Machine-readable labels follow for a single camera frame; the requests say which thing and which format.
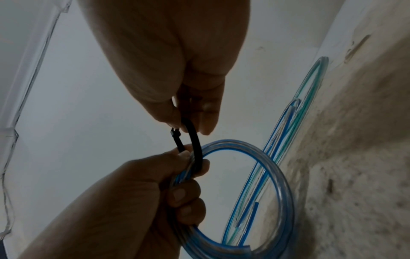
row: rough plaster surface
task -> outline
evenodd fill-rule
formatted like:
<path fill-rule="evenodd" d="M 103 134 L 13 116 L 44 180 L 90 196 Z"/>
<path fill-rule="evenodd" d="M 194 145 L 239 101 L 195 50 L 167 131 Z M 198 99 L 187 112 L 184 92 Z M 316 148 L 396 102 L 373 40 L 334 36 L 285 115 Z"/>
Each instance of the rough plaster surface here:
<path fill-rule="evenodd" d="M 327 74 L 281 164 L 298 208 L 296 258 L 410 257 L 409 29 L 410 1 L 373 1 L 352 43 L 371 37 Z"/>

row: teal coiled tube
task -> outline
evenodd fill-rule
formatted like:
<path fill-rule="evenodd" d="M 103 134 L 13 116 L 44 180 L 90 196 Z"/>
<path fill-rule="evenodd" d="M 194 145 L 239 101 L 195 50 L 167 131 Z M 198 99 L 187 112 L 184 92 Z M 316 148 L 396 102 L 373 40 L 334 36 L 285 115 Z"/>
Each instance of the teal coiled tube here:
<path fill-rule="evenodd" d="M 293 100 L 284 110 L 263 150 L 238 140 L 220 140 L 202 147 L 203 157 L 220 150 L 233 150 L 251 156 L 256 160 L 256 164 L 235 204 L 221 244 L 206 237 L 195 226 L 180 225 L 171 216 L 173 230 L 193 258 L 279 258 L 284 253 L 293 231 L 295 208 L 288 182 L 278 164 L 291 145 L 320 87 L 327 66 L 327 57 L 319 58 L 313 65 Z M 171 186 L 190 179 L 194 162 L 192 155 L 190 166 L 173 178 Z M 278 219 L 275 230 L 269 238 L 259 248 L 251 250 L 248 245 L 244 245 L 244 242 L 259 206 L 258 199 L 269 179 L 276 189 Z"/>

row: blue coiled hose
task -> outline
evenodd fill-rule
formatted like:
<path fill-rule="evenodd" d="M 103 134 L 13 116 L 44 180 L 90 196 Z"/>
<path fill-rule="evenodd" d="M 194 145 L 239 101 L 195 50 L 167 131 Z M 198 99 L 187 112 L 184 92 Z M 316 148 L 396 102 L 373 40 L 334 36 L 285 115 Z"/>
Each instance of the blue coiled hose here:
<path fill-rule="evenodd" d="M 291 145 L 320 87 L 327 66 L 327 57 L 319 58 L 313 65 L 293 100 L 284 110 L 263 150 L 238 140 L 220 140 L 202 147 L 203 157 L 220 150 L 233 150 L 251 156 L 256 160 L 256 164 L 235 204 L 221 244 L 206 237 L 195 226 L 179 224 L 171 214 L 170 222 L 173 230 L 191 257 L 195 259 L 279 258 L 284 253 L 292 235 L 295 210 L 288 182 L 277 165 Z M 192 155 L 190 166 L 172 180 L 171 186 L 190 179 L 194 163 L 195 159 Z M 276 189 L 278 220 L 275 230 L 268 239 L 259 248 L 251 250 L 250 246 L 244 243 L 259 206 L 258 200 L 268 179 L 271 179 Z"/>

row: blue tube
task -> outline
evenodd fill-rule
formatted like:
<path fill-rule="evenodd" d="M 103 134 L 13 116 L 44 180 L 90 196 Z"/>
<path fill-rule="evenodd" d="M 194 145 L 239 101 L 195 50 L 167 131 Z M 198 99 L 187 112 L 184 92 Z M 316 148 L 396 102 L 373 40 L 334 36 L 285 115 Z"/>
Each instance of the blue tube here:
<path fill-rule="evenodd" d="M 171 226 L 192 258 L 280 258 L 284 253 L 293 231 L 295 208 L 289 184 L 278 164 L 288 151 L 320 87 L 327 66 L 327 57 L 319 58 L 313 65 L 293 100 L 284 110 L 263 150 L 238 140 L 220 140 L 202 147 L 203 157 L 220 150 L 233 150 L 251 156 L 256 160 L 256 164 L 234 206 L 221 244 L 210 240 L 195 226 L 180 225 L 175 216 L 170 213 Z M 176 186 L 190 179 L 194 162 L 192 155 L 187 170 L 173 178 L 170 185 Z M 276 189 L 278 220 L 275 230 L 268 239 L 252 251 L 249 246 L 244 245 L 244 242 L 258 210 L 257 200 L 269 179 Z"/>

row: clear plastic tube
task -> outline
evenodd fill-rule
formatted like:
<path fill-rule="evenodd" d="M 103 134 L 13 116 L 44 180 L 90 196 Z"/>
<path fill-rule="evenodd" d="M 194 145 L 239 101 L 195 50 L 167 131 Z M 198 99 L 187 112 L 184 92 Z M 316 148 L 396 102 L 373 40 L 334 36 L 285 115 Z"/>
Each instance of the clear plastic tube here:
<path fill-rule="evenodd" d="M 263 150 L 238 140 L 221 140 L 202 147 L 203 157 L 220 150 L 233 150 L 251 156 L 256 160 L 256 164 L 235 204 L 221 244 L 207 238 L 196 227 L 179 225 L 171 216 L 170 222 L 176 235 L 193 258 L 279 258 L 284 253 L 293 231 L 295 208 L 291 190 L 278 164 L 291 145 L 320 87 L 327 66 L 327 57 L 321 57 L 313 65 L 293 100 L 284 110 Z M 194 162 L 192 156 L 188 169 L 175 177 L 171 186 L 190 179 Z M 257 200 L 269 179 L 276 189 L 278 220 L 269 238 L 259 248 L 251 251 L 249 246 L 243 244 L 259 206 Z"/>

